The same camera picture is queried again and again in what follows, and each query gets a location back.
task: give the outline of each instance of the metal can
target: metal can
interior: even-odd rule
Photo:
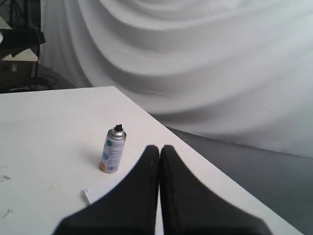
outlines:
[[[126,141],[126,132],[122,125],[116,125],[108,131],[99,168],[105,173],[118,170]]]

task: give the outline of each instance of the spray can cap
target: spray can cap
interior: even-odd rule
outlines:
[[[116,132],[122,132],[122,131],[124,131],[122,124],[116,125],[116,126],[114,127],[114,131],[116,131]]]

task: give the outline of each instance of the spray can label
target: spray can label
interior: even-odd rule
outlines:
[[[126,138],[123,140],[114,140],[107,135],[103,147],[103,154],[100,162],[100,170],[105,173],[116,172],[122,158]]]

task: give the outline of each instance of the white backdrop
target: white backdrop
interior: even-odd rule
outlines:
[[[44,0],[42,10],[41,63],[76,86],[114,85],[192,134],[313,157],[312,0]]]

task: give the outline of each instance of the gray floor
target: gray floor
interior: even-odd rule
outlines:
[[[305,235],[313,235],[313,160],[170,129]]]

